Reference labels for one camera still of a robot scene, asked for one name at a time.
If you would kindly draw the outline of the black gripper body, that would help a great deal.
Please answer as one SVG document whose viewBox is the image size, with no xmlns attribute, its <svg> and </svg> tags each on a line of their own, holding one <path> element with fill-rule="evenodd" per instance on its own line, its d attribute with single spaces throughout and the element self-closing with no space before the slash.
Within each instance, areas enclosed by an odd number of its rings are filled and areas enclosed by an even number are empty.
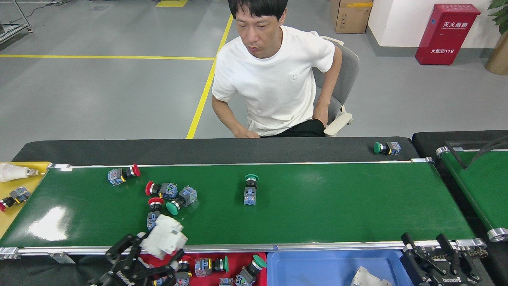
<svg viewBox="0 0 508 286">
<path fill-rule="evenodd" d="M 125 270 L 120 263 L 114 264 L 112 269 L 104 273 L 101 277 L 93 278 L 88 281 L 89 286 L 155 286 L 154 280 L 149 277 L 134 278 L 134 275 L 138 272 L 148 270 L 149 267 L 145 262 L 141 260 L 135 260 L 131 270 L 129 272 Z"/>
<path fill-rule="evenodd" d="M 479 286 L 484 279 L 475 267 L 460 267 L 456 274 L 447 270 L 445 274 L 431 267 L 428 270 L 432 286 Z"/>
</svg>

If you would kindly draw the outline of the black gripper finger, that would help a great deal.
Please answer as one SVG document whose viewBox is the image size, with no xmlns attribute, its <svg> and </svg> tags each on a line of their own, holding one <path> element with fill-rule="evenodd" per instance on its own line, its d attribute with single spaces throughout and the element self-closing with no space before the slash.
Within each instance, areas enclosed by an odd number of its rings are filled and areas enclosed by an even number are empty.
<svg viewBox="0 0 508 286">
<path fill-rule="evenodd" d="M 434 260 L 428 256 L 423 248 L 418 248 L 408 232 L 401 236 L 404 248 L 400 258 L 410 280 L 414 285 L 434 285 L 435 281 L 430 275 L 430 268 Z"/>
<path fill-rule="evenodd" d="M 171 254 L 164 255 L 163 259 L 153 259 L 154 267 L 163 267 L 169 269 L 167 274 L 160 274 L 160 277 L 155 282 L 156 286 L 174 286 L 176 282 L 175 276 L 179 270 L 179 261 L 184 255 L 185 252 L 180 249 L 178 251 L 174 251 Z"/>
<path fill-rule="evenodd" d="M 450 244 L 450 241 L 448 241 L 444 234 L 439 234 L 437 236 L 437 242 L 443 251 L 444 260 L 448 263 L 448 266 L 440 267 L 439 272 L 442 274 L 445 274 L 447 270 L 452 270 L 452 273 L 456 274 L 460 267 L 465 266 L 475 267 L 477 269 L 473 260 L 487 256 L 487 251 L 483 248 L 459 250 L 459 248 Z"/>
<path fill-rule="evenodd" d="M 115 264 L 120 261 L 120 256 L 127 248 L 130 248 L 130 252 L 127 255 L 127 259 L 133 261 L 137 259 L 141 253 L 142 237 L 127 234 L 121 238 L 117 243 L 111 246 L 107 252 L 106 257 L 112 263 Z"/>
</svg>

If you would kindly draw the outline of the person's right hand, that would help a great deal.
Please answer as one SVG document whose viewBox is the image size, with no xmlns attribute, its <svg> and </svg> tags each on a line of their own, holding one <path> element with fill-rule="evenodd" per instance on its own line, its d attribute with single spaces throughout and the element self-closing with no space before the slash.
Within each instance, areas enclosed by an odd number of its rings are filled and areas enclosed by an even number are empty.
<svg viewBox="0 0 508 286">
<path fill-rule="evenodd" d="M 235 128 L 233 134 L 236 138 L 260 138 L 258 133 L 250 131 L 244 126 Z"/>
</svg>

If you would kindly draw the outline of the person's left hand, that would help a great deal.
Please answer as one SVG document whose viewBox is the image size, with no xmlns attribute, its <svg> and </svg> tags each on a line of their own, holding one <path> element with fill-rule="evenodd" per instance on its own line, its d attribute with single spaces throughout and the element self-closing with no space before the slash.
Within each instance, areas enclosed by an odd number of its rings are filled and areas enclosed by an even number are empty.
<svg viewBox="0 0 508 286">
<path fill-rule="evenodd" d="M 329 113 L 327 106 L 317 106 L 312 116 L 313 120 L 320 121 L 324 128 L 328 125 Z"/>
</svg>

